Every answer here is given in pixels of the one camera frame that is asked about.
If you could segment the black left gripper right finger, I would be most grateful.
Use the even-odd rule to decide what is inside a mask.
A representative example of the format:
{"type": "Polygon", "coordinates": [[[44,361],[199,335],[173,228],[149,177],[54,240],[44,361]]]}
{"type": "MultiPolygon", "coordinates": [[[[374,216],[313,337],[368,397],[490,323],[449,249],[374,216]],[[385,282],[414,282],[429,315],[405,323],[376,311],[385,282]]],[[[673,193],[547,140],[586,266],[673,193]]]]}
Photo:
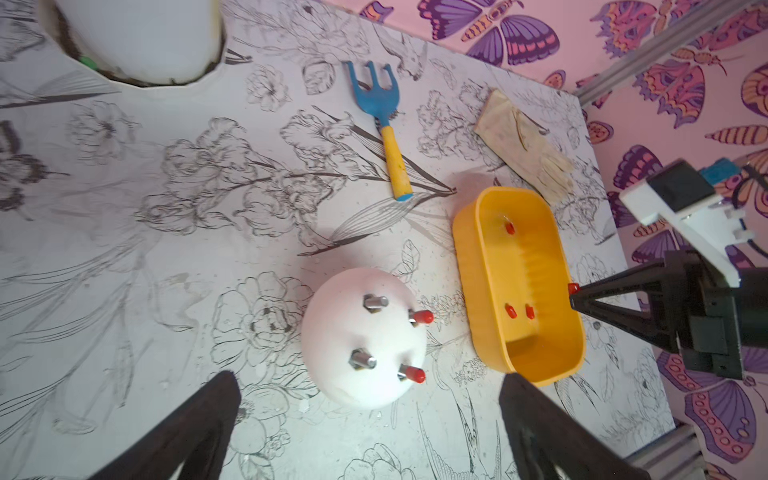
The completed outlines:
{"type": "Polygon", "coordinates": [[[536,386],[517,373],[504,377],[499,406],[522,479],[648,479],[617,456],[536,386]]]}

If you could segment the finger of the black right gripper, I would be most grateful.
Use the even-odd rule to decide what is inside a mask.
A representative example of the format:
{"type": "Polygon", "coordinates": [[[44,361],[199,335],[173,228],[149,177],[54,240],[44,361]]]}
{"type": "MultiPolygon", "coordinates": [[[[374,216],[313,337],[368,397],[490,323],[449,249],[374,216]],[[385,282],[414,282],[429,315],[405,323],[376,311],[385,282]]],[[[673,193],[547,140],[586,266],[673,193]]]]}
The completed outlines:
{"type": "Polygon", "coordinates": [[[642,292],[652,305],[674,305],[675,293],[664,262],[648,262],[605,279],[582,285],[570,295],[572,306],[606,304],[609,297],[642,292]]]}
{"type": "Polygon", "coordinates": [[[614,326],[657,348],[678,353],[677,321],[662,303],[652,303],[648,311],[612,305],[598,299],[570,297],[573,310],[614,326]]]}

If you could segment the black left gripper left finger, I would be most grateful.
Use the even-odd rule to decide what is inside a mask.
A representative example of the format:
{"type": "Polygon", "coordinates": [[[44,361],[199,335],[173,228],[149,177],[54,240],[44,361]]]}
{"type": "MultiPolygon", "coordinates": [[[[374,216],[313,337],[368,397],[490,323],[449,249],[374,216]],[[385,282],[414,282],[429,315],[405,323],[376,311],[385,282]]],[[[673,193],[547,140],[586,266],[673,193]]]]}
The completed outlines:
{"type": "Polygon", "coordinates": [[[220,477],[241,403],[236,377],[221,371],[104,467],[106,479],[220,477]]]}

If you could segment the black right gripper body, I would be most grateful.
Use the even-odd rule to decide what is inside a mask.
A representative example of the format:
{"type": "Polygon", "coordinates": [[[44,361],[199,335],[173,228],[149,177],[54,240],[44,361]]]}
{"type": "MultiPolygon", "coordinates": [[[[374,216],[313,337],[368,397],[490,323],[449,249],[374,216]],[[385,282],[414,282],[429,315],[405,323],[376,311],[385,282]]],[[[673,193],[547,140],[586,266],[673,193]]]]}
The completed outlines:
{"type": "Polygon", "coordinates": [[[732,287],[692,250],[669,252],[664,263],[677,276],[672,291],[682,296],[675,320],[685,367],[741,380],[746,349],[767,347],[767,269],[739,269],[738,285],[732,287]]]}

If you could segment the red screw protection sleeve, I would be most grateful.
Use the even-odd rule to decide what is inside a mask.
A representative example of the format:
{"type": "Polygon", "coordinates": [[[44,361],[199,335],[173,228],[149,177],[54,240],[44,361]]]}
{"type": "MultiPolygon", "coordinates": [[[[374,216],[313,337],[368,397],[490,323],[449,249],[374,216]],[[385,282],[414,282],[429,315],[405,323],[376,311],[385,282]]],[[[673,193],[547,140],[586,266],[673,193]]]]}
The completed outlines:
{"type": "Polygon", "coordinates": [[[410,310],[409,311],[409,321],[412,326],[416,327],[418,325],[429,325],[433,323],[435,320],[435,316],[432,311],[430,310],[410,310]]]}

